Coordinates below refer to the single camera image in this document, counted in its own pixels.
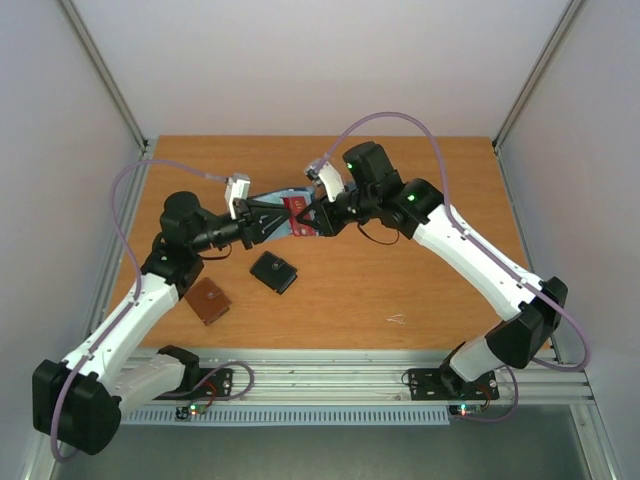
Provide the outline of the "red credit card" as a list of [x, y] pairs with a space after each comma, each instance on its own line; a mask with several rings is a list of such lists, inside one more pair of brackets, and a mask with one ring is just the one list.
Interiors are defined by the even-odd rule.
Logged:
[[284, 205], [290, 211], [289, 228], [291, 235], [299, 238], [318, 237], [320, 233], [309, 225], [313, 217], [308, 209], [312, 197], [308, 194], [296, 193], [283, 198]]

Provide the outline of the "dark blue card holder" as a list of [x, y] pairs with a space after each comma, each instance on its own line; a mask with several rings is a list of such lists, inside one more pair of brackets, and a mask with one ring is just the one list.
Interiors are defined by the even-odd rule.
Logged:
[[297, 215], [305, 210], [314, 199], [315, 193], [313, 187], [280, 189], [263, 195], [254, 196], [253, 200], [265, 203], [281, 204], [286, 206], [290, 211], [289, 219], [271, 233], [267, 237], [267, 241], [289, 236], [301, 238], [317, 236], [318, 233], [316, 230], [310, 226], [300, 223], [297, 220]]

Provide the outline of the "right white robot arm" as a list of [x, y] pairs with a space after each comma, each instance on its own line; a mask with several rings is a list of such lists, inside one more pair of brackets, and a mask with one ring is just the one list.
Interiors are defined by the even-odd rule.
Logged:
[[384, 148], [368, 141], [343, 155], [354, 182], [346, 185], [326, 160], [317, 159], [307, 177], [325, 193], [297, 215], [321, 235], [338, 235], [346, 225], [377, 218], [442, 258], [488, 301], [500, 318], [485, 334], [456, 347], [439, 367], [439, 382], [453, 398], [503, 365], [523, 369], [557, 329], [567, 286], [542, 280], [511, 261], [471, 228], [428, 181], [401, 179]]

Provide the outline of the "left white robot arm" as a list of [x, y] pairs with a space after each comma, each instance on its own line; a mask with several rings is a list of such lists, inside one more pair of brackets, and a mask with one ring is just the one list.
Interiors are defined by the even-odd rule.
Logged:
[[43, 361], [32, 376], [33, 425], [60, 446], [95, 455], [113, 439], [123, 416], [158, 397], [189, 398], [201, 386], [199, 358], [182, 348], [161, 348], [129, 372], [122, 368], [151, 327], [196, 283], [203, 252], [236, 241], [251, 248], [291, 216], [283, 202], [234, 199], [232, 212], [215, 215], [188, 191], [170, 195], [161, 230], [129, 293], [80, 346], [59, 362]]

